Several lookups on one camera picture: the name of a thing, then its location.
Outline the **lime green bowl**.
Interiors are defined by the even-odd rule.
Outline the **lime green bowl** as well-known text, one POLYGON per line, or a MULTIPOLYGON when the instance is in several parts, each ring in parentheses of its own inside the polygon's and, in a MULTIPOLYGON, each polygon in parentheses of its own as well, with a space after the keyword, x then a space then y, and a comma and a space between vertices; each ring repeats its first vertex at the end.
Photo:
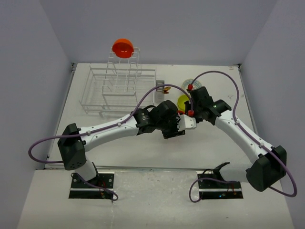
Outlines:
POLYGON ((185 112, 185 102, 188 102, 189 99, 186 95, 181 95, 177 100, 178 110, 185 112))

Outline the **yellow sun pattern bowl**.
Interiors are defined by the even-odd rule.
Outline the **yellow sun pattern bowl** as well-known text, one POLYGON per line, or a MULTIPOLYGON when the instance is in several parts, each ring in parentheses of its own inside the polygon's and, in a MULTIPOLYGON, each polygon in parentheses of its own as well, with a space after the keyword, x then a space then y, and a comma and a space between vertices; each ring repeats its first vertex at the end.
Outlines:
POLYGON ((188 89, 188 85, 192 84, 193 85, 193 89, 198 89, 200 87, 202 87, 202 84, 198 81, 198 80, 195 80, 193 82, 193 79, 186 79, 183 83, 182 83, 182 88, 184 90, 187 90, 188 89))

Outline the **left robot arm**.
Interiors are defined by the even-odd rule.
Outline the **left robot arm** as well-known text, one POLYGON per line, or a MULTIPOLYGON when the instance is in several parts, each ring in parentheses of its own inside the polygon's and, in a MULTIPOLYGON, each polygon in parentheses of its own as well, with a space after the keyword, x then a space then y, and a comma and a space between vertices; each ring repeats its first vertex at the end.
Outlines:
POLYGON ((102 125, 78 128, 75 123, 69 124, 57 142, 64 168, 78 173, 86 186, 95 187, 99 175, 94 163, 86 157, 86 152, 110 141, 154 130, 160 130, 164 139, 184 135, 185 130, 178 127, 180 120, 177 106, 166 100, 158 106, 139 108, 134 114, 102 125))

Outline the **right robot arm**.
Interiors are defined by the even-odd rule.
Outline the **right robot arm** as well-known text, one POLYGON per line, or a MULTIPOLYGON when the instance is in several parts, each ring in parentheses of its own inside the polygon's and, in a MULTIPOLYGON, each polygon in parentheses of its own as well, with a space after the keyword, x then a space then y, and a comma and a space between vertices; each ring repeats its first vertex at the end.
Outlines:
POLYGON ((234 117, 233 110, 223 100, 213 101, 205 87, 187 91, 193 101, 193 114, 196 122, 207 121, 226 133, 247 155, 251 167, 246 169, 248 183, 257 191, 264 191, 286 175, 278 162, 286 165, 287 152, 282 146, 274 147, 256 135, 244 123, 234 117))

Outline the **grey cutlery holder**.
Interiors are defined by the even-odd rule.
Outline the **grey cutlery holder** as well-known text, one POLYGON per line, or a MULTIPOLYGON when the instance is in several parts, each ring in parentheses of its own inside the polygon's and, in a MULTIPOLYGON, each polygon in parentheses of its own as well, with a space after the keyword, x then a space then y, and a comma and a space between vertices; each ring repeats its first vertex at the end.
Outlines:
POLYGON ((159 104, 164 101, 164 80, 157 80, 156 86, 159 87, 155 90, 155 103, 159 104))

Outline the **small brown object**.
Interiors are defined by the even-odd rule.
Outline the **small brown object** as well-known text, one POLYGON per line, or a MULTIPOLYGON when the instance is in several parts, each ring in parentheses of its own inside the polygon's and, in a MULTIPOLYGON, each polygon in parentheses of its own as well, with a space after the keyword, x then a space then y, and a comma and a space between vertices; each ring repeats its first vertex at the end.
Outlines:
POLYGON ((162 93, 163 93, 163 94, 168 94, 170 89, 171 89, 170 86, 166 86, 166 87, 163 88, 162 93))

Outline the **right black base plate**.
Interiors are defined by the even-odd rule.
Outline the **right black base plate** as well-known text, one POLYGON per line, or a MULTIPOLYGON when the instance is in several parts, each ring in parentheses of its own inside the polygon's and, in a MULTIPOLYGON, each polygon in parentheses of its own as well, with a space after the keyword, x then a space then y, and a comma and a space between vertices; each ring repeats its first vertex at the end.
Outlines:
POLYGON ((198 187, 200 200, 244 198, 240 182, 225 184, 213 180, 201 180, 198 187))

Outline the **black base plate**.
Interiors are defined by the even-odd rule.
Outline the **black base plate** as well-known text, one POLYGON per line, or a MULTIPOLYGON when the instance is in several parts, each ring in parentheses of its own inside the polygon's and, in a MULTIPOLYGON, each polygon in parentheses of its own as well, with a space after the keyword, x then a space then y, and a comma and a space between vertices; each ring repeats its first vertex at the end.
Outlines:
POLYGON ((225 184, 213 180, 201 180, 198 187, 200 200, 244 198, 240 182, 225 184))
POLYGON ((86 184, 77 174, 72 173, 69 199, 115 200, 117 198, 113 194, 114 173, 99 173, 98 177, 88 183, 91 185, 86 184))

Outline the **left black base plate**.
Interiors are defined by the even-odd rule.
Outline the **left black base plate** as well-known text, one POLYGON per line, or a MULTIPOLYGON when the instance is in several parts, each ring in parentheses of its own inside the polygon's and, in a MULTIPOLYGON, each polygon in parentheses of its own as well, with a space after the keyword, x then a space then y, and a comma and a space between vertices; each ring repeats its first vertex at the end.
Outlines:
POLYGON ((98 177, 88 183, 91 185, 86 184, 77 174, 72 173, 69 199, 115 200, 117 198, 113 194, 114 173, 99 173, 98 177))

